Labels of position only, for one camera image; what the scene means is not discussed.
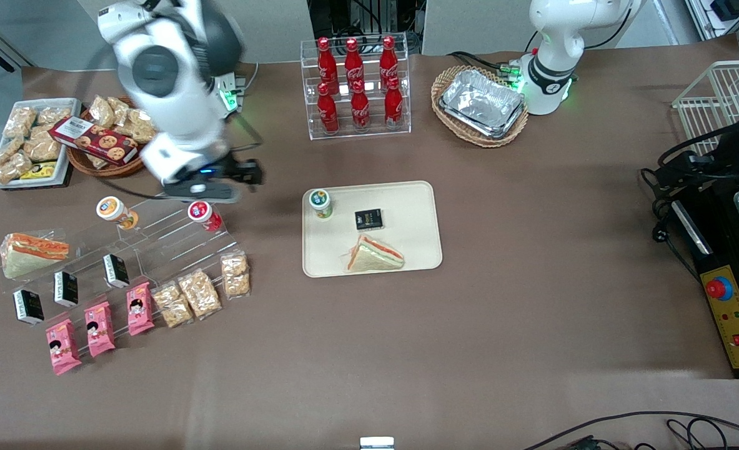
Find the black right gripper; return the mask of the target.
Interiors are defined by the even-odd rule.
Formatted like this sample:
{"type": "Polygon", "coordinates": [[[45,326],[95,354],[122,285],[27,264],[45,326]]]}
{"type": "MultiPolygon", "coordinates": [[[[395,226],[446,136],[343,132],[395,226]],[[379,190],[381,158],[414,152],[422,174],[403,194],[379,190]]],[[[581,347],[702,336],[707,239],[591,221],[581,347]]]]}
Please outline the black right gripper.
{"type": "Polygon", "coordinates": [[[224,157],[196,170],[183,166],[171,179],[162,182],[162,193],[189,203],[236,203],[241,194],[235,184],[260,186],[262,176],[263,169],[257,159],[237,161],[224,157]]]}

